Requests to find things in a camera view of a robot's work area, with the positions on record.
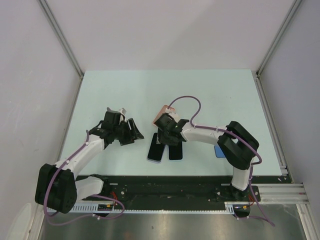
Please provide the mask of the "lilac phone case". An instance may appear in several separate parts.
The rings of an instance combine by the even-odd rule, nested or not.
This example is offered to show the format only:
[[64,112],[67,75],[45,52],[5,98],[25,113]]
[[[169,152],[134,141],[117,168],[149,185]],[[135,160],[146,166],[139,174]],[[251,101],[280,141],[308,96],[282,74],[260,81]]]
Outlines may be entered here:
[[154,159],[147,159],[148,162],[154,163],[154,164],[160,164],[162,162],[162,160],[154,160]]

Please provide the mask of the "pink phone case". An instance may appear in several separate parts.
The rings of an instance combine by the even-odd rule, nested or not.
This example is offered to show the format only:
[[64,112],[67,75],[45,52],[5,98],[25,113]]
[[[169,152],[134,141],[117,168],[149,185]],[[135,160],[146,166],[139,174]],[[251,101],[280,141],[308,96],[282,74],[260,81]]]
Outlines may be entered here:
[[156,115],[156,117],[154,118],[154,120],[152,121],[152,125],[156,126],[156,121],[160,118],[160,116],[162,114],[165,113],[171,113],[171,112],[175,112],[175,108],[168,106],[168,105],[164,105],[161,110],[158,112],[158,114]]

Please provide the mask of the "teal-edged black phone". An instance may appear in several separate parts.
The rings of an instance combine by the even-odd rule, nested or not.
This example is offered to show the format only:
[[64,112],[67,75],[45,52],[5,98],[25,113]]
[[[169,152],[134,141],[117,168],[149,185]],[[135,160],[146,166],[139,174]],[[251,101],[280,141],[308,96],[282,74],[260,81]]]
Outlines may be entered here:
[[165,150],[165,145],[158,143],[158,134],[155,132],[152,136],[147,159],[162,160],[162,156]]

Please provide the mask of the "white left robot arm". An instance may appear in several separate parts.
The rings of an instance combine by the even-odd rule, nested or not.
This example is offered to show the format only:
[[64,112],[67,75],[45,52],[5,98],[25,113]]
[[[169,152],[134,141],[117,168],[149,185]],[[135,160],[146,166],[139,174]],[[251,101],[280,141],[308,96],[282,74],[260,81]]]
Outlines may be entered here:
[[44,164],[38,174],[34,200],[45,208],[66,214],[79,200],[95,195],[100,200],[110,196],[107,179],[92,174],[77,180],[84,167],[114,141],[121,146],[144,139],[132,118],[126,118],[126,110],[107,109],[103,120],[86,131],[84,143],[68,158],[55,164]]

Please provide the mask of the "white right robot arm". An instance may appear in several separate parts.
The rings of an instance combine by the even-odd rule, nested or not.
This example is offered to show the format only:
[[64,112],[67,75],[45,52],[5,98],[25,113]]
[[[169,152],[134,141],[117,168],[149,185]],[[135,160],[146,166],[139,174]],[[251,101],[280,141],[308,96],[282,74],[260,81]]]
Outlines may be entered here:
[[158,128],[158,141],[168,146],[182,142],[219,146],[233,167],[231,196],[237,201],[247,197],[253,166],[262,163],[262,157],[258,154],[259,142],[237,121],[231,121],[225,127],[211,127],[196,125],[174,115],[174,112],[163,113],[154,122]]

